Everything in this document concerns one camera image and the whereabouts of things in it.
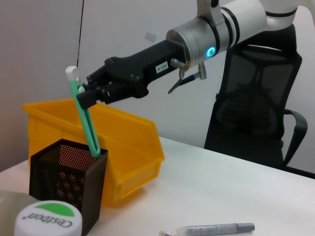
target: yellow storage box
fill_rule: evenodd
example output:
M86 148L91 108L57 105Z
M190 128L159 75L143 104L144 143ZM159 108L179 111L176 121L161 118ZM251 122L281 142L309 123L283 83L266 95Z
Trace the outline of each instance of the yellow storage box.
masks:
M24 104L30 157L59 139L86 144L73 99ZM102 204L116 206L159 174L164 160L154 122L97 104L90 109L101 148L109 150Z

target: blue indicator light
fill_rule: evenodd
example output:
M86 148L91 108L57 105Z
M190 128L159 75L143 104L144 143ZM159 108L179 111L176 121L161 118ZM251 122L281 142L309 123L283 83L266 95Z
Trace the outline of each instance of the blue indicator light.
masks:
M215 47L211 47L207 50L206 56L208 58L212 57L214 54L216 53L216 48Z

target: white tabletop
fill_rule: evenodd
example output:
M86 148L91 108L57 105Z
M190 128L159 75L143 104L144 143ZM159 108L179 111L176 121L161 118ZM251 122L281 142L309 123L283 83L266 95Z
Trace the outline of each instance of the white tabletop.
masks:
M315 180L161 138L159 177L124 208L101 210L89 236L158 236L187 225L253 222L239 236L313 236ZM22 162L0 189L28 193Z

